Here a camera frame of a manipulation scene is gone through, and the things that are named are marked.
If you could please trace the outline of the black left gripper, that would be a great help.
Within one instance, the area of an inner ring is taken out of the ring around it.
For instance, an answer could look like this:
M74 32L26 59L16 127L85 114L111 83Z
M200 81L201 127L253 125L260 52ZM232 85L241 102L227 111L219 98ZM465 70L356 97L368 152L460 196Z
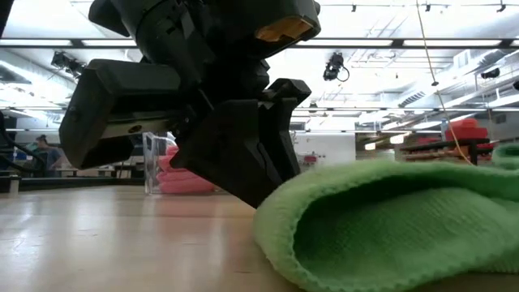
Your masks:
M268 82L262 62L206 62L196 79L171 65L94 59L84 69L59 129L78 169L126 160L132 135L172 131L184 140L226 101L256 100Z

